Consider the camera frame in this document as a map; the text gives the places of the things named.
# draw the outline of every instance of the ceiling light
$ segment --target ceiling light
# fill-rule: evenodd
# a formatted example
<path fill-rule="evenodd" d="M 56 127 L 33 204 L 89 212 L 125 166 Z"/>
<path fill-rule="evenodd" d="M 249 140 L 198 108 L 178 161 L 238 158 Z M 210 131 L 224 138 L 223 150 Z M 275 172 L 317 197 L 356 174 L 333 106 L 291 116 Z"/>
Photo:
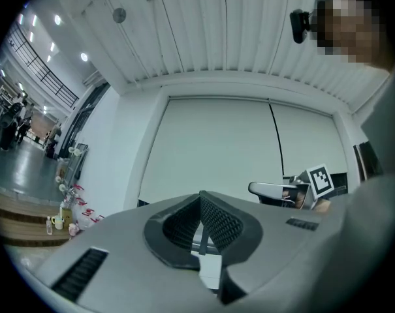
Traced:
<path fill-rule="evenodd" d="M 60 24 L 61 24 L 61 18 L 59 17 L 59 15 L 55 15 L 55 23 L 56 23 L 57 25 L 60 25 Z"/>

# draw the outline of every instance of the balcony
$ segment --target balcony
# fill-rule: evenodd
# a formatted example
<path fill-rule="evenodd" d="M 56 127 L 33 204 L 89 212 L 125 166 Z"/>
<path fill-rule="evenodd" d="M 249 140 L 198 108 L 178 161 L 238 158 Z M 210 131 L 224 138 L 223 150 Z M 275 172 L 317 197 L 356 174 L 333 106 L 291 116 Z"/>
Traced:
<path fill-rule="evenodd" d="M 50 91 L 66 106 L 72 108 L 78 101 L 78 96 L 70 91 L 69 88 L 46 66 L 27 41 L 17 23 L 12 24 L 6 38 L 12 50 L 25 63 L 26 67 L 40 80 L 44 89 Z"/>

